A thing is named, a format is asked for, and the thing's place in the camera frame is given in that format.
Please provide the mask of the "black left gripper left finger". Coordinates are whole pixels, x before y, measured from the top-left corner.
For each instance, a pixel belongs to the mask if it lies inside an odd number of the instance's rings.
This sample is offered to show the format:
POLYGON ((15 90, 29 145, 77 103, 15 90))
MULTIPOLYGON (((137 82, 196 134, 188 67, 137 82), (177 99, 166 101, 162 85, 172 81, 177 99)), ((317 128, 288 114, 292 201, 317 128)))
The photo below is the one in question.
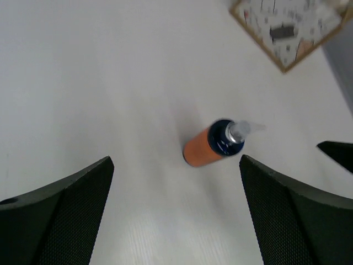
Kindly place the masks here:
POLYGON ((113 174, 107 156, 1 201, 1 264, 89 264, 113 174))

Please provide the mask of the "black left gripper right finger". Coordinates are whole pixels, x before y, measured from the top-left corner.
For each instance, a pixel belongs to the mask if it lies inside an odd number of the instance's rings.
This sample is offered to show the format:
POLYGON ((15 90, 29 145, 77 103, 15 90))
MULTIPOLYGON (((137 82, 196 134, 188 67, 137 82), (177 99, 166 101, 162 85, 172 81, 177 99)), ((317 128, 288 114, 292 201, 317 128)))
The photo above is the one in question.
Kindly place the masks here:
POLYGON ((352 264, 352 199, 247 155, 239 168, 264 264, 352 264))

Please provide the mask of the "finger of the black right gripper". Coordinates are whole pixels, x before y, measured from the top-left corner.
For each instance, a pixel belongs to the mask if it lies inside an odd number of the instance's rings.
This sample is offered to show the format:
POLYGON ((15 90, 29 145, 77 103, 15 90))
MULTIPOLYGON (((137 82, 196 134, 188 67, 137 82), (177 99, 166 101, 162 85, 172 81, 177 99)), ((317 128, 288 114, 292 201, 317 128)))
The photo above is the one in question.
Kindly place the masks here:
POLYGON ((344 167, 350 173, 353 172, 353 144, 347 142, 323 141, 317 145, 323 153, 344 167))

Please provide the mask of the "orange blue pump bottle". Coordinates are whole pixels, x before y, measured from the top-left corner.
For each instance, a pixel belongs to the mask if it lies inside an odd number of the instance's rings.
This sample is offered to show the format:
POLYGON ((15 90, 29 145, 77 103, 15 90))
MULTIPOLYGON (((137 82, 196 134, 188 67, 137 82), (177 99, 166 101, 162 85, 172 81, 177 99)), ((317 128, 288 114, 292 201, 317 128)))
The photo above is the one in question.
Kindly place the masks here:
POLYGON ((202 167, 235 156, 250 134, 265 129, 250 121, 219 119, 185 144, 184 160, 192 167, 202 167))

